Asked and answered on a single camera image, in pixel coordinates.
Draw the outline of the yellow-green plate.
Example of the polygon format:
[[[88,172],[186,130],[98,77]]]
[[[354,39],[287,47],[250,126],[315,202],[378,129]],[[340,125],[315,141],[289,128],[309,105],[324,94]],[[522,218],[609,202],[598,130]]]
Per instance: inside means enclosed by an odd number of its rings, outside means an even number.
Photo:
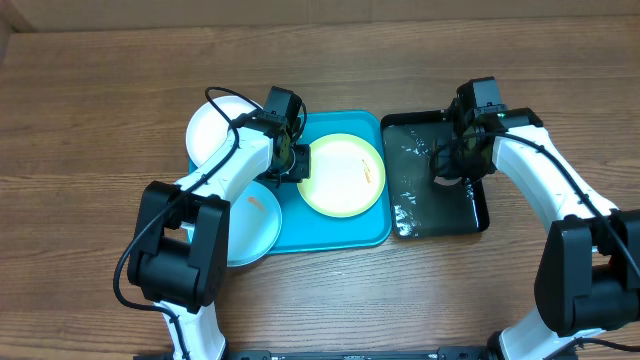
[[[310,177],[298,184],[298,191],[316,212],[348,218],[371,208],[385,183],[377,149],[358,136],[336,133],[310,144]]]

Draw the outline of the light blue plate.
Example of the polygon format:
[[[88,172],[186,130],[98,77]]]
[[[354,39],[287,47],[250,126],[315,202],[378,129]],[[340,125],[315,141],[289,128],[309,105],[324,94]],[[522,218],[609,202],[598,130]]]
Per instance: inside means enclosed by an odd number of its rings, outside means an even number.
[[[227,266],[245,267],[263,258],[278,239],[282,222],[275,195],[250,183],[231,207]]]

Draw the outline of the pink plate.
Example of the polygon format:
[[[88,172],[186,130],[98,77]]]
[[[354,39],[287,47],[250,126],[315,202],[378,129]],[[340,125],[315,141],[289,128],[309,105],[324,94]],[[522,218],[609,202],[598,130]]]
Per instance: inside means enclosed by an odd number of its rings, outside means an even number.
[[[235,120],[242,114],[261,109],[238,96],[222,96],[202,105],[191,117],[186,129],[186,149],[193,168],[202,167],[210,158],[206,169],[217,165],[230,151],[234,143],[234,133],[225,118]],[[238,149],[222,167],[223,171],[240,169],[245,166],[266,168],[269,160],[269,141],[257,130],[241,128]]]

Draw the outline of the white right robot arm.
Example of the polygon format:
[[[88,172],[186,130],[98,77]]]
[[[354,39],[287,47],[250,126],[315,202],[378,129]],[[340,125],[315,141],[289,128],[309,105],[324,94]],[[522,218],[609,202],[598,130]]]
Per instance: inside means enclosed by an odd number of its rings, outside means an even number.
[[[639,319],[639,213],[599,195],[554,146],[529,108],[508,109],[492,77],[461,85],[445,119],[451,137],[435,144],[438,180],[477,181],[499,171],[524,195],[547,232],[534,282],[534,309],[494,333],[482,359],[574,359],[586,344]]]

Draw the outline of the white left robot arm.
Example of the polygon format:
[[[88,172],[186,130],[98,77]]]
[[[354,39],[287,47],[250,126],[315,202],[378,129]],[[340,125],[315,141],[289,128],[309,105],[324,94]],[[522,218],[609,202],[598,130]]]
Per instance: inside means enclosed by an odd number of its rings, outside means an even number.
[[[299,183],[310,175],[310,149],[299,144],[307,110],[294,92],[272,87],[266,103],[226,126],[221,146],[196,171],[143,191],[134,237],[113,275],[118,301],[158,312],[172,359],[224,359],[227,341],[214,301],[224,281],[231,208],[256,179]]]

